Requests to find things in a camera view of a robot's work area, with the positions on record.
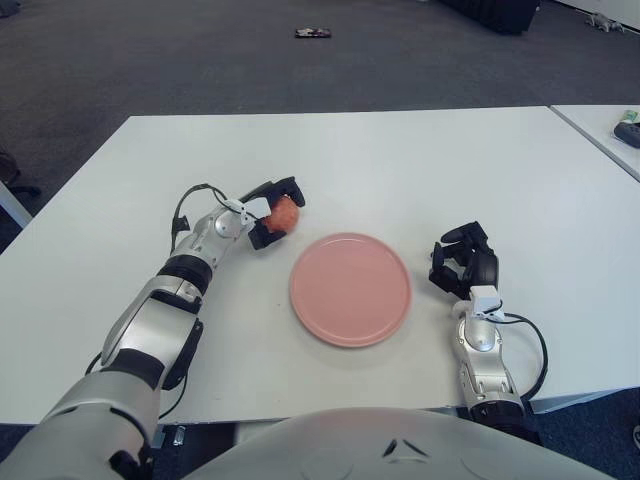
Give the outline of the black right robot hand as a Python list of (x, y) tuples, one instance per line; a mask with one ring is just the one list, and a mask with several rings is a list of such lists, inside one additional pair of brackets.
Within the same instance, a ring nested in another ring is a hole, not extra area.
[(499, 260), (477, 221), (445, 233), (434, 244), (431, 261), (428, 279), (459, 299), (452, 308), (455, 320), (504, 319), (498, 293)]

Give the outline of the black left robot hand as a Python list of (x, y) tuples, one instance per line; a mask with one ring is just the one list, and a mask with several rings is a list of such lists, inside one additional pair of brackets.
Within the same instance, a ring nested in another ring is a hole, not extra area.
[(291, 233), (305, 198), (294, 177), (267, 181), (239, 199), (224, 202), (248, 228), (255, 250), (261, 250)]

